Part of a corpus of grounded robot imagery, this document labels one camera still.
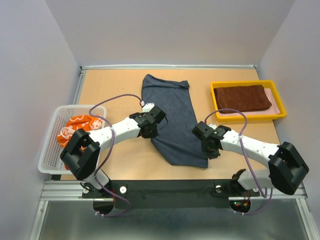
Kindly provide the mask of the dark blue-grey towel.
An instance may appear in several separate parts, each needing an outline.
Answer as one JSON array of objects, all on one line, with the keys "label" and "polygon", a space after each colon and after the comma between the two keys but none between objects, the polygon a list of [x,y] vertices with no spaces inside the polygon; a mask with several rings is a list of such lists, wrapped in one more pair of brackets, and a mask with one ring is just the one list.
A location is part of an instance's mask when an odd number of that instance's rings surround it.
[{"label": "dark blue-grey towel", "polygon": [[166,113],[158,125],[158,136],[151,143],[173,166],[206,169],[208,160],[202,157],[201,141],[192,130],[197,125],[190,85],[186,80],[172,81],[147,74],[142,81],[141,96],[145,103],[154,103]]}]

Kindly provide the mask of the brown towel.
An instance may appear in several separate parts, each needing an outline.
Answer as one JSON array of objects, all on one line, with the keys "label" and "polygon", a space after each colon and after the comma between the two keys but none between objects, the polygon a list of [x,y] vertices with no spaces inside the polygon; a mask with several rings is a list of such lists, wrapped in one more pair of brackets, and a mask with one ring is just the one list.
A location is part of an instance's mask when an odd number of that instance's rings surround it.
[{"label": "brown towel", "polygon": [[222,114],[264,111],[272,106],[262,85],[218,87],[213,92]]}]

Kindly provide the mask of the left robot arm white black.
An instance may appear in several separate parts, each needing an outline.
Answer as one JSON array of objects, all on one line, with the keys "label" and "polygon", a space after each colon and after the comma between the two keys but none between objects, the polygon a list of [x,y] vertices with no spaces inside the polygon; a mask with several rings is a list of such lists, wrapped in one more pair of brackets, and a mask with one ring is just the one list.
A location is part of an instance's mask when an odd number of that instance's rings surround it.
[{"label": "left robot arm white black", "polygon": [[111,193],[109,177],[98,167],[100,153],[128,139],[158,136],[158,124],[166,113],[153,103],[142,112],[133,113],[113,126],[86,132],[76,130],[60,154],[60,159],[78,181],[89,182],[95,193],[106,197]]}]

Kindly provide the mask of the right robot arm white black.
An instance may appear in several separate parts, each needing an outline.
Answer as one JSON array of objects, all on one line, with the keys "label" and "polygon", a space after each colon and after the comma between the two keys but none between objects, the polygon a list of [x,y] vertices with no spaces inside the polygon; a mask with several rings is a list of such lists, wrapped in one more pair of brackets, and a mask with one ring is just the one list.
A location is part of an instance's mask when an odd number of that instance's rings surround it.
[{"label": "right robot arm white black", "polygon": [[217,158],[220,150],[233,152],[263,165],[259,170],[240,170],[232,176],[231,192],[242,195],[254,188],[275,188],[286,195],[294,195],[309,173],[309,167],[290,142],[274,144],[240,135],[223,125],[199,122],[192,130],[201,142],[206,159]]}]

